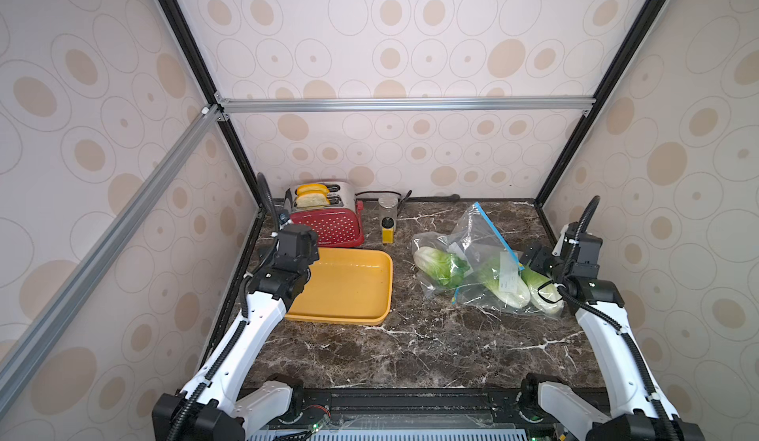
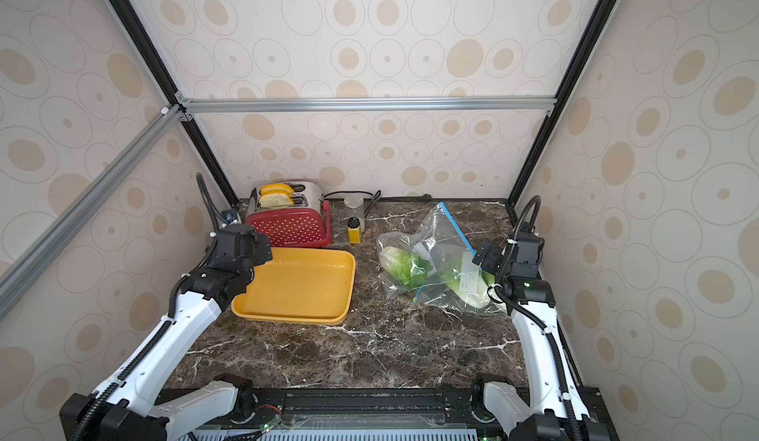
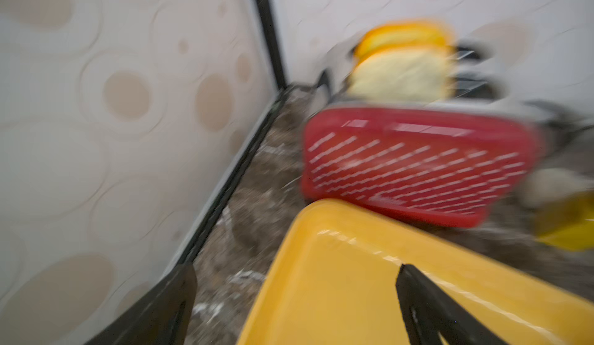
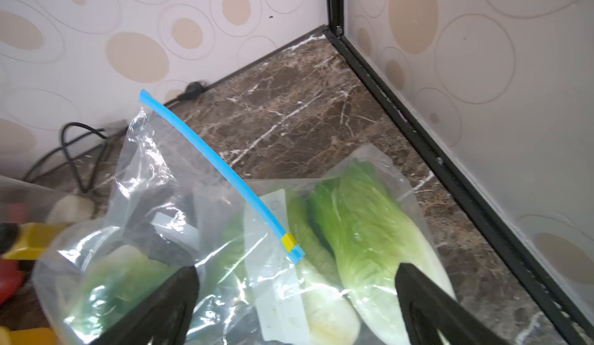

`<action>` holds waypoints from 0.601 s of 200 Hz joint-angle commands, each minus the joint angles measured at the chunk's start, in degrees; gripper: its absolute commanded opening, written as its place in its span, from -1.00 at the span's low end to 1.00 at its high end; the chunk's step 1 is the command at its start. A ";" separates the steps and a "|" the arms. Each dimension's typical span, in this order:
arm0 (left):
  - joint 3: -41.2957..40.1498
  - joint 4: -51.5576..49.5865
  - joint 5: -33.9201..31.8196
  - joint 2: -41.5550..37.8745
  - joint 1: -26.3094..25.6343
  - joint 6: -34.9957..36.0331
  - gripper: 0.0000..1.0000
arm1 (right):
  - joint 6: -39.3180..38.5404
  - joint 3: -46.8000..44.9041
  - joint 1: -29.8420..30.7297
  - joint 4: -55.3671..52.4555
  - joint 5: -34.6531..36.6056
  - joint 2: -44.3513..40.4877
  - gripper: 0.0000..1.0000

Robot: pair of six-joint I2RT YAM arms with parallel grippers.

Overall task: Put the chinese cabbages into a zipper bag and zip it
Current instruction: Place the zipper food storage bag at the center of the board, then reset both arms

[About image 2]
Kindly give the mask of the chinese cabbage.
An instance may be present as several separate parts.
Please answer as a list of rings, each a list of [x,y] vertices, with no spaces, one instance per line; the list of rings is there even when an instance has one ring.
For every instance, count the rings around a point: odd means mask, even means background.
[[[406,290],[423,286],[433,272],[433,266],[415,253],[396,247],[386,247],[379,254],[385,273]]]
[[[472,263],[472,255],[463,253],[446,264],[440,274],[440,280],[468,308],[483,309],[491,300],[488,288],[495,282],[495,277]]]

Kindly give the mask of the clear zipper bag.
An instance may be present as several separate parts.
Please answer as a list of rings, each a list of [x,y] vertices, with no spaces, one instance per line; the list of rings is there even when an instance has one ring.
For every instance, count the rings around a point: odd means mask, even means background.
[[[415,296],[419,305],[463,314],[496,314],[499,308],[488,296],[495,277],[472,263],[470,251],[451,255]]]
[[[399,233],[398,231],[383,233],[377,238],[376,247],[378,258],[379,253],[386,247],[396,247],[415,253],[433,266],[432,274],[451,255],[459,251],[470,251],[470,254],[474,257],[474,249],[464,236],[460,226],[454,220],[447,205],[443,202],[430,210],[415,233],[411,233],[411,235]],[[383,268],[381,268],[379,278],[381,278],[381,284],[383,284],[385,293],[389,297],[404,293],[416,295],[417,291],[422,287],[411,290],[403,289],[393,280],[391,275],[385,273]]]

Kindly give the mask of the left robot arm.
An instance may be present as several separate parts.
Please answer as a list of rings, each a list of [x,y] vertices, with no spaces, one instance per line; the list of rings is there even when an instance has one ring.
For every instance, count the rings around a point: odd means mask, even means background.
[[[211,217],[213,241],[201,262],[169,293],[168,310],[136,351],[90,395],[72,395],[59,418],[68,440],[177,440],[206,422],[251,407],[247,381],[221,379],[169,403],[157,399],[186,353],[273,258],[268,237],[213,204],[196,177]]]

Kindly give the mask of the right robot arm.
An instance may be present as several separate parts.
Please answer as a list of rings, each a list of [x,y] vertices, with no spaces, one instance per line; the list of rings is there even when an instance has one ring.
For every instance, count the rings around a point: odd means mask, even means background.
[[[574,383],[559,330],[557,302],[541,278],[545,239],[537,234],[542,198],[525,205],[506,245],[484,243],[470,262],[492,275],[490,300],[505,308],[519,335],[529,379],[530,398],[515,387],[486,382],[485,411],[508,440],[610,440],[609,429],[592,418]]]

